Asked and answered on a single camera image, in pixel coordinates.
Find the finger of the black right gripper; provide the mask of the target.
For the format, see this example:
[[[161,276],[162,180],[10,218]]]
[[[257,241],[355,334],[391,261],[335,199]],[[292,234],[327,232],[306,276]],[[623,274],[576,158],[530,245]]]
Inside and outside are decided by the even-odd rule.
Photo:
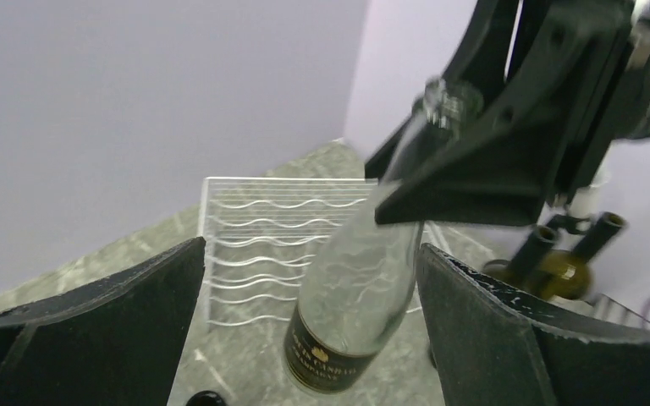
[[[438,151],[465,137],[505,85],[516,1],[478,1],[465,33],[441,74],[427,79],[410,116],[368,158],[365,174],[407,179]]]
[[[421,221],[521,227],[561,191],[564,138],[555,85],[510,84],[461,141],[438,151],[377,203],[380,225]]]

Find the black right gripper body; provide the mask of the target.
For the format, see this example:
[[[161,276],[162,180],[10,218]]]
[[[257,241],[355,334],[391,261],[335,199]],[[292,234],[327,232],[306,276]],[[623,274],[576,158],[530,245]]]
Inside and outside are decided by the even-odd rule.
[[[650,140],[650,1],[516,1],[507,112],[509,203],[557,205],[589,183],[618,140]]]

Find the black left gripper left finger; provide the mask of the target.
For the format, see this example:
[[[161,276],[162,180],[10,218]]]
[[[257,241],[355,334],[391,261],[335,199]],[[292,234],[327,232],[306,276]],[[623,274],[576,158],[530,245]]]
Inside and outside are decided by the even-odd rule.
[[[164,405],[196,309],[197,237],[0,312],[0,405]]]

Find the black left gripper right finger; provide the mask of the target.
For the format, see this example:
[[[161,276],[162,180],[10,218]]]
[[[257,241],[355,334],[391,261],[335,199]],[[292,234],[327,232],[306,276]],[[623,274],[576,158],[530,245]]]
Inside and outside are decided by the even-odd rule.
[[[650,405],[650,330],[562,309],[431,244],[416,257],[448,405]]]

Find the clear glass wine bottle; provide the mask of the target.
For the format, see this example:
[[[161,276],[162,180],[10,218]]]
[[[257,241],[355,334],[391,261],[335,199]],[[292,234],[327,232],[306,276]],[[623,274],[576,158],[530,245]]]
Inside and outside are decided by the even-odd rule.
[[[414,293],[424,223],[378,224],[374,211],[390,186],[368,179],[376,186],[366,201],[308,266],[284,336],[284,367],[308,392],[350,389],[398,329]]]

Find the dark olive wine bottle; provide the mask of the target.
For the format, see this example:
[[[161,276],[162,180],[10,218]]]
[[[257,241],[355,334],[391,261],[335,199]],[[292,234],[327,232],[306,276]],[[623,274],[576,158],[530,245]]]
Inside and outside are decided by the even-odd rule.
[[[228,404],[218,392],[205,390],[193,394],[185,406],[228,406]]]

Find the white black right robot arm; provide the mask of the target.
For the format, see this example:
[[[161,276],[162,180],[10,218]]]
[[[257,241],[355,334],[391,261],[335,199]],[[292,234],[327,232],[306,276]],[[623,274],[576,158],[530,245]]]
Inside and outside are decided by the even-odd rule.
[[[582,214],[617,140],[650,139],[650,1],[480,1],[448,67],[365,165],[379,224]]]

